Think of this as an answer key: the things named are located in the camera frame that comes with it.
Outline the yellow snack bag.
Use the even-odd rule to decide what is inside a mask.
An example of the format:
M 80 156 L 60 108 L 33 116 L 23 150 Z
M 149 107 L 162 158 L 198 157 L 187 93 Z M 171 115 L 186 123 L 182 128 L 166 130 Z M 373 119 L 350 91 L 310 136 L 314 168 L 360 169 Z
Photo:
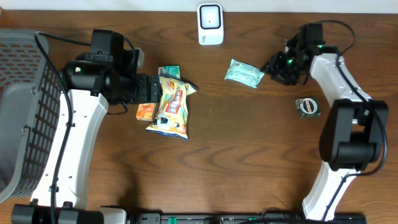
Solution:
M 146 130 L 187 141 L 187 96 L 195 93 L 197 87 L 166 75 L 161 75 L 159 81 L 162 88 L 159 110 Z

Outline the orange tissue pack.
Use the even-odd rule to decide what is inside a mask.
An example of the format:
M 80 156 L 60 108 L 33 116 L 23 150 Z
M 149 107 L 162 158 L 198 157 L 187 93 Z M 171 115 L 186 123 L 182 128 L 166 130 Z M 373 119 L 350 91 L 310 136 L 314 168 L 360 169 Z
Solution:
M 141 121 L 152 121 L 155 115 L 155 103 L 141 103 L 136 112 L 136 119 Z

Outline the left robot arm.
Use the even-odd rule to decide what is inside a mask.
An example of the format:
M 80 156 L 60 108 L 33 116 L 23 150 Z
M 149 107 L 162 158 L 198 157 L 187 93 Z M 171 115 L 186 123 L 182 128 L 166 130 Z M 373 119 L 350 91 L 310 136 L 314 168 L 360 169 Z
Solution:
M 13 223 L 127 223 L 127 211 L 88 211 L 96 136 L 111 105 L 157 103 L 159 79 L 139 74 L 144 54 L 129 39 L 95 29 L 90 50 L 57 70 L 50 34 L 1 30 L 1 200 Z

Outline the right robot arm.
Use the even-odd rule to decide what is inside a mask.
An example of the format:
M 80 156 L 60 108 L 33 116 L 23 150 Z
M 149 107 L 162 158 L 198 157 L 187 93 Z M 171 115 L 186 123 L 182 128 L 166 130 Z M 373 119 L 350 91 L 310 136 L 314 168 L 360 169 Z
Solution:
M 303 199 L 302 222 L 330 223 L 349 184 L 356 177 L 379 172 L 388 152 L 385 101 L 374 100 L 355 81 L 345 65 L 344 52 L 327 45 L 325 21 L 304 24 L 285 41 L 261 71 L 285 86 L 314 79 L 330 105 L 319 140 L 320 171 Z

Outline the teal wet wipes pack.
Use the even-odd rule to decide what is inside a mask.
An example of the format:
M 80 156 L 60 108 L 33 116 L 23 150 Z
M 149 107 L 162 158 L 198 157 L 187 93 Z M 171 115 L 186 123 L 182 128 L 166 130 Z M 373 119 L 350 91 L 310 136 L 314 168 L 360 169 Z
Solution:
M 263 76 L 264 72 L 260 71 L 258 68 L 232 59 L 224 79 L 234 80 L 250 86 L 251 88 L 257 88 Z

